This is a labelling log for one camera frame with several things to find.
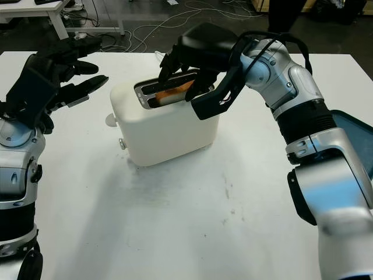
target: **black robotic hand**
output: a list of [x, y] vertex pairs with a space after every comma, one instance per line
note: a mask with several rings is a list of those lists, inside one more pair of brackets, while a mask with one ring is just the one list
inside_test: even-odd
[[52, 133], [54, 125], [49, 117], [52, 111], [87, 100], [89, 93], [108, 81], [108, 77], [100, 75], [77, 86], [60, 85], [74, 75], [98, 72], [96, 65], [78, 59], [98, 51], [101, 43], [100, 38], [78, 41], [67, 38], [31, 55], [6, 95], [6, 102], [0, 103], [2, 118], [18, 120], [29, 128], [40, 127], [44, 134]]
[[232, 50], [237, 36], [211, 23], [202, 23], [181, 35], [172, 51], [164, 56], [159, 82], [164, 83], [181, 69], [198, 68], [198, 75], [188, 90], [185, 100], [190, 101], [200, 92], [207, 92], [220, 72], [230, 69]]

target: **white cable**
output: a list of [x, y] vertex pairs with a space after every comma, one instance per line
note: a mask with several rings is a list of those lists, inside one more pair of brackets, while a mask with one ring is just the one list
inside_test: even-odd
[[[173, 19], [173, 18], [176, 18], [177, 16], [180, 16], [180, 15], [184, 15], [184, 14], [186, 14], [186, 13], [190, 13], [190, 12], [196, 12], [196, 13], [194, 13], [193, 15], [191, 15], [191, 16], [189, 16], [189, 17], [187, 17], [186, 19], [185, 19], [185, 21], [182, 23], [182, 24], [179, 24], [179, 25], [177, 25], [177, 26], [162, 26], [163, 24], [165, 24], [166, 22], [168, 22], [170, 19]], [[150, 24], [148, 24], [148, 25], [141, 25], [141, 26], [138, 26], [137, 28], [135, 28], [134, 30], [133, 30], [133, 32], [132, 32], [132, 34], [133, 34], [133, 37], [134, 38], [136, 38], [137, 40], [139, 40], [141, 43], [140, 44], [138, 44], [137, 45], [137, 47], [135, 47], [132, 51], [131, 51], [131, 53], [132, 52], [134, 52], [134, 51], [136, 51], [142, 44], [144, 44], [145, 45], [145, 49], [142, 51], [143, 53], [147, 50], [147, 45], [146, 45], [146, 43], [145, 43], [145, 40], [146, 39], [148, 39], [149, 37], [150, 37], [150, 35], [152, 35], [159, 27], [164, 27], [164, 28], [177, 28], [177, 27], [180, 27], [180, 26], [183, 26], [184, 24], [186, 24], [187, 23], [187, 21], [191, 18], [191, 17], [193, 17], [193, 16], [195, 16], [195, 15], [197, 15], [197, 14], [199, 14], [201, 11], [196, 11], [196, 10], [189, 10], [189, 11], [186, 11], [186, 12], [182, 12], [182, 13], [179, 13], [179, 14], [177, 14], [177, 15], [174, 15], [174, 16], [172, 16], [172, 17], [169, 17], [168, 19], [166, 19], [164, 22], [162, 22], [161, 24], [158, 24], [158, 25], [150, 25]], [[135, 32], [137, 31], [137, 29], [140, 29], [140, 28], [143, 28], [143, 27], [148, 27], [148, 26], [155, 26], [155, 28], [144, 38], [144, 39], [140, 39], [140, 38], [138, 38], [136, 35], [135, 35]]]
[[[197, 2], [197, 3], [202, 3], [202, 4], [205, 4], [205, 5], [208, 5], [208, 6], [210, 6], [211, 8], [196, 8], [196, 7], [192, 7], [192, 6], [188, 6], [188, 3], [191, 3], [191, 2]], [[162, 23], [160, 23], [160, 24], [158, 24], [158, 25], [153, 25], [153, 24], [147, 24], [147, 25], [142, 25], [142, 26], [138, 26], [132, 33], [133, 33], [133, 37], [134, 38], [136, 38], [137, 40], [139, 40], [141, 43], [140, 44], [138, 44], [132, 51], [131, 51], [131, 53], [132, 52], [134, 52], [134, 51], [136, 51], [142, 44], [144, 44], [144, 46], [145, 46], [145, 49], [142, 51], [142, 52], [145, 52], [146, 50], [147, 50], [147, 44], [145, 43], [145, 40], [147, 39], [147, 38], [149, 38], [150, 37], [150, 35], [152, 35], [158, 28], [160, 28], [160, 27], [162, 27], [162, 28], [176, 28], [176, 27], [180, 27], [180, 26], [183, 26], [184, 24], [186, 24], [187, 23], [187, 21], [191, 18], [191, 17], [193, 17], [193, 16], [195, 16], [195, 15], [197, 15], [197, 14], [199, 14], [199, 13], [201, 13], [201, 11], [216, 11], [216, 12], [219, 12], [219, 13], [221, 13], [223, 16], [225, 16], [225, 17], [227, 17], [227, 18], [231, 18], [231, 19], [238, 19], [238, 20], [245, 20], [245, 19], [249, 19], [249, 18], [255, 18], [255, 17], [258, 17], [258, 16], [247, 16], [247, 15], [240, 15], [240, 14], [237, 14], [237, 13], [231, 13], [231, 12], [228, 12], [228, 11], [226, 11], [226, 10], [220, 10], [220, 9], [216, 9], [214, 6], [212, 6], [212, 5], [210, 5], [210, 4], [208, 4], [208, 3], [205, 3], [205, 2], [202, 2], [202, 1], [187, 1], [186, 3], [184, 3], [184, 5], [187, 7], [187, 8], [190, 8], [190, 9], [192, 9], [192, 10], [189, 10], [189, 11], [186, 11], [186, 12], [182, 12], [182, 13], [179, 13], [179, 14], [177, 14], [177, 15], [174, 15], [174, 16], [172, 16], [172, 17], [169, 17], [168, 19], [166, 19], [164, 22], [162, 22]], [[238, 7], [238, 8], [242, 8], [243, 10], [245, 10], [246, 12], [248, 12], [249, 14], [251, 14], [251, 12], [249, 11], [249, 10], [247, 10], [247, 9], [245, 9], [244, 7]], [[188, 18], [186, 18], [186, 20], [185, 20], [185, 22], [184, 23], [182, 23], [182, 24], [179, 24], [178, 26], [163, 26], [163, 24], [165, 24], [167, 21], [169, 21], [170, 19], [173, 19], [173, 18], [176, 18], [176, 17], [178, 17], [178, 16], [181, 16], [181, 15], [184, 15], [184, 14], [186, 14], [186, 13], [189, 13], [189, 12], [196, 12], [195, 14], [193, 14], [193, 15], [191, 15], [191, 16], [189, 16]], [[242, 17], [242, 18], [237, 18], [237, 17], [232, 17], [232, 16], [229, 16], [229, 15], [226, 15], [226, 13], [227, 14], [230, 14], [230, 15], [236, 15], [236, 16], [240, 16], [240, 17]], [[136, 35], [135, 35], [135, 32], [138, 30], [138, 29], [140, 29], [140, 28], [143, 28], [143, 27], [149, 27], [149, 26], [155, 26], [155, 28], [144, 38], [144, 39], [140, 39], [140, 38], [138, 38]]]
[[[106, 9], [106, 12], [107, 12], [107, 15], [108, 15], [108, 18], [109, 20], [111, 21], [111, 18], [110, 18], [110, 14], [107, 10], [107, 7], [106, 7], [106, 4], [105, 4], [105, 0], [103, 0], [104, 2], [104, 6], [105, 6], [105, 9]], [[198, 8], [198, 7], [194, 7], [194, 6], [191, 6], [189, 5], [190, 3], [200, 3], [200, 4], [204, 4], [204, 5], [207, 5], [209, 8]], [[132, 32], [128, 31], [128, 30], [125, 30], [125, 32], [128, 32], [129, 33], [129, 47], [124, 47], [124, 46], [118, 46], [118, 45], [109, 45], [109, 46], [106, 46], [102, 49], [102, 51], [110, 51], [110, 50], [124, 50], [124, 51], [129, 51], [129, 49], [131, 48], [132, 46], [132, 42], [131, 42], [131, 38], [132, 36], [137, 39], [138, 41], [140, 41], [140, 43], [133, 49], [133, 50], [130, 50], [129, 52], [132, 53], [134, 51], [136, 51], [141, 45], [144, 45], [144, 50], [142, 52], [145, 52], [147, 50], [147, 44], [146, 44], [146, 40], [158, 29], [158, 28], [178, 28], [178, 27], [181, 27], [183, 25], [185, 25], [188, 20], [196, 15], [198, 15], [199, 13], [201, 13], [202, 11], [215, 11], [215, 12], [218, 12], [218, 13], [221, 13], [223, 16], [227, 17], [227, 18], [230, 18], [230, 19], [235, 19], [235, 20], [247, 20], [247, 19], [250, 19], [250, 18], [255, 18], [255, 17], [258, 17], [258, 16], [261, 16], [261, 15], [258, 15], [258, 16], [252, 16], [250, 10], [248, 9], [245, 9], [241, 3], [243, 3], [246, 1], [240, 1], [240, 0], [228, 0], [228, 1], [224, 1], [223, 4], [229, 4], [230, 6], [234, 6], [235, 8], [240, 8], [242, 10], [244, 10], [245, 12], [247, 12], [249, 15], [240, 15], [238, 13], [232, 13], [232, 12], [228, 12], [226, 10], [220, 10], [220, 9], [216, 9], [214, 6], [212, 6], [211, 4], [209, 3], [206, 3], [206, 2], [202, 2], [202, 1], [195, 1], [195, 0], [191, 0], [191, 1], [186, 1], [186, 3], [184, 3], [184, 5], [191, 9], [189, 11], [186, 11], [186, 12], [182, 12], [182, 13], [179, 13], [177, 15], [174, 15], [174, 16], [171, 16], [169, 17], [168, 19], [164, 20], [162, 23], [160, 24], [146, 24], [146, 25], [141, 25], [141, 26], [138, 26], [137, 28], [135, 28]], [[237, 3], [239, 4], [239, 6], [235, 6], [235, 5], [232, 5], [231, 3]], [[167, 23], [169, 20], [173, 19], [173, 18], [177, 18], [181, 15], [184, 15], [184, 14], [187, 14], [187, 13], [192, 13], [194, 12], [191, 16], [188, 16], [183, 23], [179, 24], [179, 25], [176, 25], [176, 26], [165, 26], [164, 24]], [[137, 37], [135, 35], [135, 32], [137, 30], [139, 30], [140, 28], [143, 28], [143, 27], [154, 27], [150, 33], [148, 33], [144, 39], [141, 39], [139, 37]]]

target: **floor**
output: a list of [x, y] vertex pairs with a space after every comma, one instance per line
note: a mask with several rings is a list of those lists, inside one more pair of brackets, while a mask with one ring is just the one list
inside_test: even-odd
[[[182, 26], [158, 28], [147, 38], [146, 48], [132, 36], [131, 50], [135, 49], [138, 52], [168, 51], [181, 33], [202, 22], [212, 22], [225, 26], [237, 34], [246, 30], [266, 30], [268, 26], [267, 15], [251, 12], [253, 7], [250, 4], [242, 3], [243, 1], [237, 1], [229, 5], [223, 4], [222, 0], [207, 0], [203, 2], [178, 0], [178, 5], [170, 5], [166, 0], [94, 1], [101, 27], [116, 25], [117, 15], [120, 15], [123, 18], [125, 28], [130, 32], [143, 25], [159, 25], [170, 16], [183, 13], [164, 24], [167, 26]], [[87, 10], [88, 17], [96, 19], [93, 1], [83, 0], [83, 4]], [[211, 5], [216, 9], [231, 12], [231, 14], [226, 14], [230, 18], [212, 10]], [[187, 12], [192, 9], [191, 7], [204, 8], [204, 10], [188, 18], [196, 13]], [[234, 13], [245, 15], [246, 17], [242, 20], [242, 16], [234, 15]], [[76, 14], [83, 17], [86, 16], [84, 11], [76, 12]], [[65, 20], [65, 25], [78, 26], [84, 22], [85, 19], [74, 20], [70, 17]], [[86, 26], [90, 25], [92, 25], [91, 21], [87, 20]], [[136, 30], [135, 36], [143, 39], [153, 29], [154, 26], [141, 27]], [[360, 16], [356, 22], [345, 26], [335, 22], [314, 22], [306, 15], [302, 15], [294, 24], [292, 33], [305, 41], [311, 53], [351, 54], [370, 78], [373, 79], [373, 55], [371, 53], [371, 46], [373, 46], [373, 17]], [[125, 47], [129, 45], [129, 33], [122, 37], [116, 33], [110, 33], [110, 35], [115, 36], [115, 38], [103, 36], [104, 46], [113, 43]], [[3, 51], [36, 51], [50, 46], [57, 40], [58, 37], [47, 18], [24, 19], [11, 30], [0, 30], [0, 53]], [[297, 52], [294, 46], [289, 45], [288, 48], [291, 53]], [[107, 50], [125, 51], [126, 48], [107, 48]]]

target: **desk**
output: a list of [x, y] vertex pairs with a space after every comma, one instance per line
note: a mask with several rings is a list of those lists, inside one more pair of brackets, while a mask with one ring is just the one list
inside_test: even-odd
[[115, 32], [120, 35], [125, 34], [123, 19], [121, 14], [121, 0], [115, 0], [115, 10], [118, 27], [67, 27], [67, 32], [88, 32], [88, 33], [108, 33]]
[[60, 39], [68, 38], [64, 23], [59, 16], [60, 11], [69, 0], [62, 0], [42, 5], [36, 5], [34, 0], [21, 0], [18, 3], [0, 5], [0, 16], [2, 18], [26, 18], [33, 16], [48, 16]]
[[[1, 100], [29, 54], [0, 55]], [[212, 146], [141, 168], [120, 149], [119, 128], [105, 125], [109, 92], [156, 76], [158, 60], [123, 53], [85, 60], [110, 80], [89, 101], [52, 115], [36, 208], [42, 279], [320, 279], [317, 228], [295, 212], [286, 144], [259, 94], [242, 91]], [[310, 60], [329, 108], [373, 125], [373, 82], [355, 60]]]

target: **person's leg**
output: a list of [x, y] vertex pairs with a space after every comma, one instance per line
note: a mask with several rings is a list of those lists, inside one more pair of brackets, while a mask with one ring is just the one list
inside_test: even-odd
[[288, 32], [298, 18], [306, 0], [269, 0], [269, 32]]

